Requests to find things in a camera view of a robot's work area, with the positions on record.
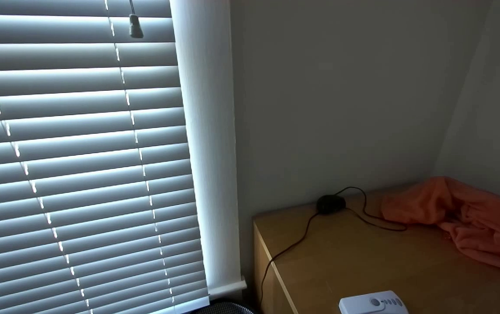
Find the black object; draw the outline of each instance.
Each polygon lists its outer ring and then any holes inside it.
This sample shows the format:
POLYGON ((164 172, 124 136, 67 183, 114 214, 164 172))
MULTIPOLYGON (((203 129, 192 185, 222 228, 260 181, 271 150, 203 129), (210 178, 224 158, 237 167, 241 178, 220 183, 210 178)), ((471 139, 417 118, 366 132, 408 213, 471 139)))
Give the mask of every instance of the black object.
POLYGON ((347 200, 340 195, 323 195, 318 199, 316 209, 319 214, 332 214, 347 207, 347 200))

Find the white wall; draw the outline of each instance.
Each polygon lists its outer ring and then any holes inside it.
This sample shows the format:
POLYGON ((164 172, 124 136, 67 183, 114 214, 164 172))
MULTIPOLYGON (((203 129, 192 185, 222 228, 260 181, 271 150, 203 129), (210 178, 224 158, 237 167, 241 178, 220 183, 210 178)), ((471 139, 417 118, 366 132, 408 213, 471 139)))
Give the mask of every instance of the white wall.
POLYGON ((232 1, 244 270, 257 213, 433 171, 488 7, 232 1))
POLYGON ((438 171, 500 193, 500 0, 492 15, 438 171))
POLYGON ((244 288, 229 0, 171 1, 211 296, 244 288))

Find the desk surface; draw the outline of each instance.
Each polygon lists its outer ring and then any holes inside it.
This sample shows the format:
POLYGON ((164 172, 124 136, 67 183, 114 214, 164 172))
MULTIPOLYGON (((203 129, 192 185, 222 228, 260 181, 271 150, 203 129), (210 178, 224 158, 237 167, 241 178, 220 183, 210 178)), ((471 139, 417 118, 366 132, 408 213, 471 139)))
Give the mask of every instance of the desk surface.
MULTIPOLYGON (((349 206, 359 211, 361 200, 349 206)), ((379 213, 379 195, 368 211, 379 213)), ((276 254, 300 239, 312 213, 302 206, 264 214, 255 221, 257 240, 276 254)), ((347 209, 318 216, 305 242, 283 254, 274 272, 300 314, 339 312, 342 296, 382 289, 394 289, 412 314, 500 314, 500 268, 460 254, 438 228, 387 232, 347 209)))

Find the orange cloth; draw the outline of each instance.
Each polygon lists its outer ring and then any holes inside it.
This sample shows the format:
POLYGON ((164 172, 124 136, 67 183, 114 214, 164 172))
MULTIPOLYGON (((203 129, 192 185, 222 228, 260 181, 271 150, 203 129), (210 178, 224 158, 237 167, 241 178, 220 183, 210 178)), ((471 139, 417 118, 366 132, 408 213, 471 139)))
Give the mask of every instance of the orange cloth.
POLYGON ((500 197, 452 178, 431 178, 382 200, 389 221, 438 225, 467 256, 500 267, 500 197))

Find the window blind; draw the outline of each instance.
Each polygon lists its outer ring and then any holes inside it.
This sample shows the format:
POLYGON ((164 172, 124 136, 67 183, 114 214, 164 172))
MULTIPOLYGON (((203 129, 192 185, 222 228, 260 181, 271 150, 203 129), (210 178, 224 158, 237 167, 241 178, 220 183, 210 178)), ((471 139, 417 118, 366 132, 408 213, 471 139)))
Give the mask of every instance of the window blind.
POLYGON ((168 0, 0 0, 0 312, 208 303, 168 0))

